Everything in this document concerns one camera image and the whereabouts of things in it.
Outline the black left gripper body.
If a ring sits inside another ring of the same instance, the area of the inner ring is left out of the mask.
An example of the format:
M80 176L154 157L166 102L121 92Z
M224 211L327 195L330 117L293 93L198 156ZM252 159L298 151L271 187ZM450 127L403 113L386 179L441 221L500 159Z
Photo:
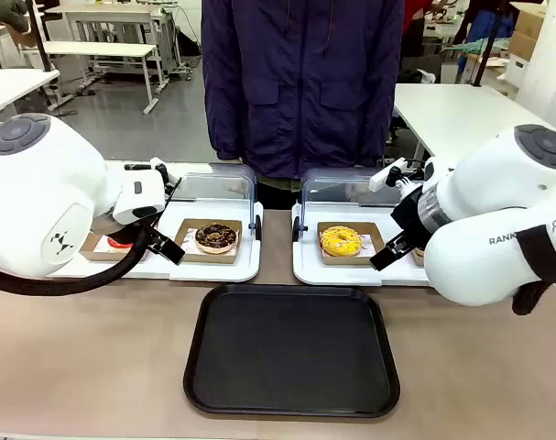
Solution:
M107 236L112 239L137 239L143 226L138 223L122 225L114 220L111 212L102 214L93 219L92 233L98 236Z

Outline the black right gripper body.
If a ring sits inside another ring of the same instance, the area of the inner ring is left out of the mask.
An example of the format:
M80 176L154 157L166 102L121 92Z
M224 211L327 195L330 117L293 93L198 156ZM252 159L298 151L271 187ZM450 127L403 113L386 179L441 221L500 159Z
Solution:
M421 187L417 187L404 197L394 208L391 217L401 228L401 232L393 238L394 248L425 248L431 233L421 222L418 204L422 196Z

